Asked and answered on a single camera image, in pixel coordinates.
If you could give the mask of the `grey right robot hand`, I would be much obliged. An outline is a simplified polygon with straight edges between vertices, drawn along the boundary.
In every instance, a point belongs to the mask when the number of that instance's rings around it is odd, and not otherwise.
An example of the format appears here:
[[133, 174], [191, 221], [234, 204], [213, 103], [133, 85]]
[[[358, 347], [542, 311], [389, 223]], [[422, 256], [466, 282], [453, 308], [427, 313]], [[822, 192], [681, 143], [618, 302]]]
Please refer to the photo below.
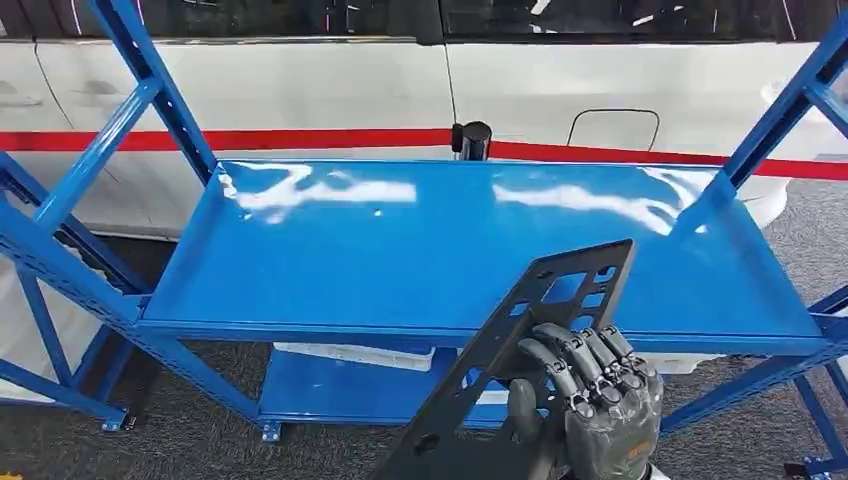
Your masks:
[[663, 479], [651, 461], [661, 423], [663, 380], [620, 330], [571, 331], [546, 322], [518, 342], [562, 399], [557, 479]]

